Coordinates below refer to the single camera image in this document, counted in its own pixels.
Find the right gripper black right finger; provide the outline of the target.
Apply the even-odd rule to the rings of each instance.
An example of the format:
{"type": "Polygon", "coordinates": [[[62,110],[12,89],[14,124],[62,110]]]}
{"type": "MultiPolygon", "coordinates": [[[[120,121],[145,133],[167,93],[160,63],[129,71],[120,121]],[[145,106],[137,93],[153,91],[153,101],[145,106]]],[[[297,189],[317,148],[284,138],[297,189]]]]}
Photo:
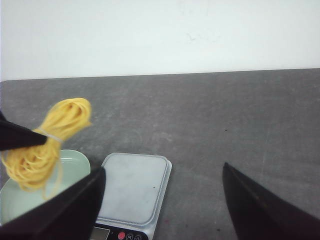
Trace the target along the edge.
{"type": "Polygon", "coordinates": [[[224,196],[239,240],[318,240],[320,220],[278,197],[232,165],[222,170],[224,196]]]}

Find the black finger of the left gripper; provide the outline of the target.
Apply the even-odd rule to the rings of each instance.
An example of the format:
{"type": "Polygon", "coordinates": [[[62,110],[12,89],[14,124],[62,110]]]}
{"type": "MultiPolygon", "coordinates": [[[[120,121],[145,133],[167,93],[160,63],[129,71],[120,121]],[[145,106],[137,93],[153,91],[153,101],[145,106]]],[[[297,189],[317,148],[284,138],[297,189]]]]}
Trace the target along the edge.
{"type": "Polygon", "coordinates": [[[48,137],[43,134],[8,121],[0,112],[1,151],[43,145],[47,139],[48,137]]]}

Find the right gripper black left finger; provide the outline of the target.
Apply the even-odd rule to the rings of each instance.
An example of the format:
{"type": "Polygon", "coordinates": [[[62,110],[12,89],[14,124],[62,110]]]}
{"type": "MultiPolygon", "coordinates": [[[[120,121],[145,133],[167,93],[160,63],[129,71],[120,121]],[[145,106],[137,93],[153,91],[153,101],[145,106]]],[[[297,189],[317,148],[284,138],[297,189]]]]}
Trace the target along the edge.
{"type": "Polygon", "coordinates": [[[5,223],[2,240],[88,240],[101,209],[106,185],[103,167],[60,194],[5,223]]]}

